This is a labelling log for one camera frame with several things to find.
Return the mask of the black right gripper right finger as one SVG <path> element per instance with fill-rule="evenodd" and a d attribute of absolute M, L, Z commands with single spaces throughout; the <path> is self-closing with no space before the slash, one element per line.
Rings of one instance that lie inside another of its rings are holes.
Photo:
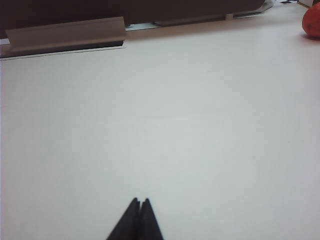
<path fill-rule="evenodd" d="M 148 198 L 141 205 L 138 218 L 138 240 L 164 240 L 157 218 Z"/>

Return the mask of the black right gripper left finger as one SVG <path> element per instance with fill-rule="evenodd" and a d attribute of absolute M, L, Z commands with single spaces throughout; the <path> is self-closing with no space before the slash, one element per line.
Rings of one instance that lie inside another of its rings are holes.
<path fill-rule="evenodd" d="M 140 202 L 135 197 L 132 199 L 119 221 L 112 229 L 107 240 L 134 240 L 137 233 L 137 222 Z"/>

